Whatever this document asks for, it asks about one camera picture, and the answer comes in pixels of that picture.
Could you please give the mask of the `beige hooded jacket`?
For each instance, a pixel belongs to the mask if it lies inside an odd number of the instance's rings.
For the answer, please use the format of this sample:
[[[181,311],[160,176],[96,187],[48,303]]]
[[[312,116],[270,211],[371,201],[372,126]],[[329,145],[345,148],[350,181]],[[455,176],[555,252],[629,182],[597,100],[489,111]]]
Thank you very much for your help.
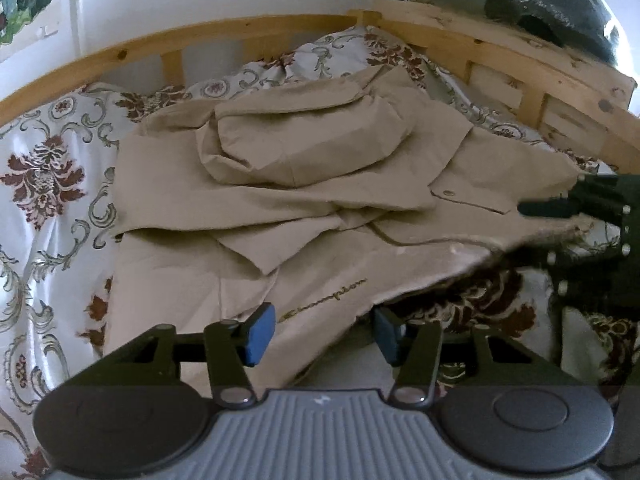
[[[250,379],[286,386],[374,304],[587,229],[518,212],[578,176],[563,154],[472,125],[400,67],[165,108],[118,150],[105,348],[270,302],[276,333]]]

